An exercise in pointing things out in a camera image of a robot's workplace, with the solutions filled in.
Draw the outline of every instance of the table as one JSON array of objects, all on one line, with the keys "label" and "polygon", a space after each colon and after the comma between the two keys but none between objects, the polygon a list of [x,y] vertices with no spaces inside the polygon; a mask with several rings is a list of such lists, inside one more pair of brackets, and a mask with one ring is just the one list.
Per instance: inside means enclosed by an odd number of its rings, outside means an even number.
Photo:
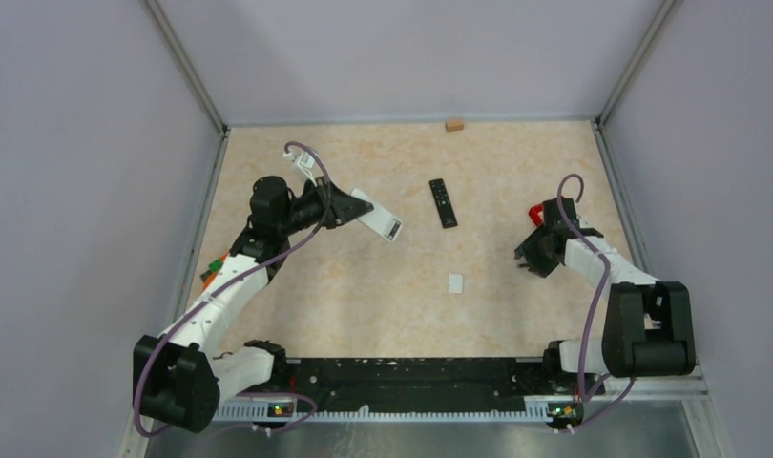
[{"label": "table", "polygon": [[[286,126],[232,129],[197,273],[240,232],[258,178],[278,175],[301,191],[282,158],[292,139],[315,148],[342,189],[360,188],[402,219],[403,230],[393,243],[357,222],[323,230],[240,313],[221,351],[259,339],[293,357],[540,356],[549,341],[579,338],[589,284],[564,267],[540,279],[513,259],[533,230],[528,210],[553,198],[570,172],[586,181],[581,215],[630,257],[588,121],[467,122],[454,133],[442,122]],[[428,187],[438,177],[456,228],[441,227]],[[571,182],[565,195],[576,193]],[[464,276],[462,294],[448,292],[451,273]],[[190,303],[200,289],[195,278]],[[604,317],[602,304],[594,334]]]}]

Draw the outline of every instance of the wooden block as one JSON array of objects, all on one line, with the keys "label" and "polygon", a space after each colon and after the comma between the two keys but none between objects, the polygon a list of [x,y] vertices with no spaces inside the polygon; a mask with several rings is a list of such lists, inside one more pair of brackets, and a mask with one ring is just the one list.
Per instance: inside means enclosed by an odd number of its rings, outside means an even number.
[{"label": "wooden block", "polygon": [[446,121],[446,132],[456,132],[465,129],[465,121],[459,118],[452,118]]}]

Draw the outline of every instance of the gray wall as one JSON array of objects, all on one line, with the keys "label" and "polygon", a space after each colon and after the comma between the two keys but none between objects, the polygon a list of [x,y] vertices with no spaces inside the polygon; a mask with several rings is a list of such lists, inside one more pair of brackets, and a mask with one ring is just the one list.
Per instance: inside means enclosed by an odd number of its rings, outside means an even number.
[{"label": "gray wall", "polygon": [[229,124],[596,115],[661,0],[162,0]]},{"label": "gray wall", "polygon": [[736,452],[773,456],[773,0],[684,2],[609,134]]},{"label": "gray wall", "polygon": [[216,147],[139,2],[0,2],[0,456],[114,456]]}]

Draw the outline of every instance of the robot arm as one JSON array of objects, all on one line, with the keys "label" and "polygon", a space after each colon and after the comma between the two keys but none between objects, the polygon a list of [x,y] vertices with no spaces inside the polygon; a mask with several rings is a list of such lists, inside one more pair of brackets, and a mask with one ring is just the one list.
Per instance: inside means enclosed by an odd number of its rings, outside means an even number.
[{"label": "robot arm", "polygon": [[[605,266],[611,264],[602,297],[608,301],[602,339],[591,339],[587,371],[609,372],[615,377],[686,375],[696,365],[690,314],[690,295],[677,281],[660,281],[642,272],[606,242],[603,235],[581,220],[575,203],[563,198],[567,217],[597,249],[593,252],[570,231],[555,199],[543,203],[544,219],[516,248],[520,267],[547,277],[558,264],[566,265],[597,287]],[[647,317],[651,328],[646,329]],[[561,369],[577,372],[580,340],[557,345]]]},{"label": "robot arm", "polygon": [[[289,154],[285,156],[294,160]],[[269,380],[274,356],[264,345],[248,343],[228,356],[213,357],[238,314],[282,267],[282,255],[290,249],[289,236],[310,226],[334,229],[377,213],[389,218],[363,223],[385,239],[392,241],[397,237],[400,220],[363,193],[353,197],[326,177],[314,178],[310,174],[313,163],[304,160],[305,156],[303,153],[294,161],[304,179],[301,196],[296,197],[281,177],[263,177],[254,184],[249,202],[251,214],[223,266],[196,299],[194,306],[200,306],[200,310],[162,332],[165,335],[179,326],[178,332],[160,349],[142,387],[142,415],[199,432],[212,420],[220,403]],[[238,278],[275,257],[282,259]],[[143,336],[134,348],[135,396],[140,374],[160,342],[160,337]]]}]

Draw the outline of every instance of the remote control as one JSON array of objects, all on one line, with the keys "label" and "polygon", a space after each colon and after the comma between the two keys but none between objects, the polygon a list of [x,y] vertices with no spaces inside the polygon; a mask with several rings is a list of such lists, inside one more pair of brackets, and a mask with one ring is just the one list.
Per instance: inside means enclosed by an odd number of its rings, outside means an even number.
[{"label": "remote control", "polygon": [[431,186],[431,195],[434,197],[434,204],[437,205],[437,213],[440,214],[443,229],[457,227],[457,217],[454,215],[454,207],[451,206],[449,193],[446,191],[446,183],[442,178],[437,178],[430,181],[428,185]]}]

